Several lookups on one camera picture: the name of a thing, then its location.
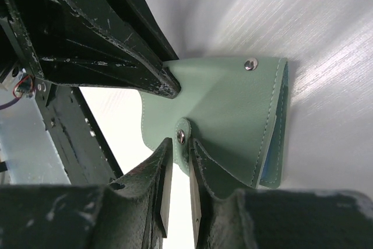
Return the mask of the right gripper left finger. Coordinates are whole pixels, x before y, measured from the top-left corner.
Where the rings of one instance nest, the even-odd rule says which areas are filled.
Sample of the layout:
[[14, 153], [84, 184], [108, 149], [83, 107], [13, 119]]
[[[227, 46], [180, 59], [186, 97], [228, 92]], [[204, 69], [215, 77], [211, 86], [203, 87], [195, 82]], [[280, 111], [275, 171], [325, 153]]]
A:
[[3, 185], [2, 248], [161, 248], [173, 142], [108, 185]]

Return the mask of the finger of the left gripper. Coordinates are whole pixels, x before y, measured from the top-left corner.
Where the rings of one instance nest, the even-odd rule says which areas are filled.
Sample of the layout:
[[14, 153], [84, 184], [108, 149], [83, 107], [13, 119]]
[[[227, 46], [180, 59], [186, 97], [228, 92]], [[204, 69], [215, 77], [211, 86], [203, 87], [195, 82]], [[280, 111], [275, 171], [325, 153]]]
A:
[[56, 85], [173, 99], [177, 58], [145, 0], [1, 0], [1, 62]]

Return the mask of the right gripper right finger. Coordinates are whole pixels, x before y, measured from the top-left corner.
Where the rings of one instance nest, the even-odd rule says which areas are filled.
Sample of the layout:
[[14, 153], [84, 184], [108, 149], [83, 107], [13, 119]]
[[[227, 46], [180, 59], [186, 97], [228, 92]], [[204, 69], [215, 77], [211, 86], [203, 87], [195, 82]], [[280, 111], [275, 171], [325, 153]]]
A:
[[372, 201], [347, 190], [255, 190], [191, 139], [196, 248], [371, 248]]

